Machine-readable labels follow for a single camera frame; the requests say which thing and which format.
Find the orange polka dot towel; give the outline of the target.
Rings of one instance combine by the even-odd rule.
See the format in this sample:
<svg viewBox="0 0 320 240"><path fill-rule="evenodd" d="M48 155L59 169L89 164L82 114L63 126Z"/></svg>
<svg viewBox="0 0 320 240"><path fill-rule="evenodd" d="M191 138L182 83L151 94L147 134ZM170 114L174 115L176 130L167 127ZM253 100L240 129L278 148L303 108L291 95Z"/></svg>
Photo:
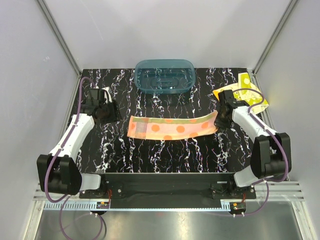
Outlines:
<svg viewBox="0 0 320 240"><path fill-rule="evenodd" d="M127 137L140 140L175 141L214 134L218 128L215 110L197 118L154 118L131 116Z"/></svg>

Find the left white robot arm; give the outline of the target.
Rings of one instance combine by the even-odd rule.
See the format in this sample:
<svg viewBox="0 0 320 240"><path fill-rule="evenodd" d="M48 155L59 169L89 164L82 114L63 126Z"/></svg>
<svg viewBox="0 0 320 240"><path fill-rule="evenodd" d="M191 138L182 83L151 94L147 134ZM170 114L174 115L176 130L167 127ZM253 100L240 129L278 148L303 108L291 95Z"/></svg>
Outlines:
<svg viewBox="0 0 320 240"><path fill-rule="evenodd" d="M87 135L96 124L107 125L121 120L117 102L78 105L77 113L58 144L36 160L41 190L47 200L58 203L67 196L90 190L97 198L108 193L108 186L98 173L80 173L76 158Z"/></svg>

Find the yellow patterned towel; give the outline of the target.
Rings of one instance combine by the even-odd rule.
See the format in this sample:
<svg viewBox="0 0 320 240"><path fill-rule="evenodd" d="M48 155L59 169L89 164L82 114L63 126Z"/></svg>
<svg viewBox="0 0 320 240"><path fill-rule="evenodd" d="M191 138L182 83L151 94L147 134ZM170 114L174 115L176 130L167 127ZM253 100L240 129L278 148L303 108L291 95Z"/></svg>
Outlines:
<svg viewBox="0 0 320 240"><path fill-rule="evenodd" d="M254 105L251 111L256 115L263 112L269 106L269 103L266 99L264 99L263 102L260 103L263 99L260 95L261 91L251 82L250 76L247 72L238 74L237 83L233 83L216 89L213 91L213 94L217 99L219 99L218 94L226 90L232 90L233 96L236 100L245 101L250 106Z"/></svg>

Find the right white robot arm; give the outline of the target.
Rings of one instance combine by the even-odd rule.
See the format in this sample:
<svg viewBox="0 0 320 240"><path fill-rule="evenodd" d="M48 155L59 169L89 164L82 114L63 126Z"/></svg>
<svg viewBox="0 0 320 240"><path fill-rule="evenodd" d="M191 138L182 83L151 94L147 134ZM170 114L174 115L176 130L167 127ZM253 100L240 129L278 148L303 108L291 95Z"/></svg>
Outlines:
<svg viewBox="0 0 320 240"><path fill-rule="evenodd" d="M291 139L285 132L279 133L249 112L244 101L220 100L215 125L220 129L239 125L253 142L249 166L233 175L227 185L228 195L239 198L245 187L263 181L282 182L292 169Z"/></svg>

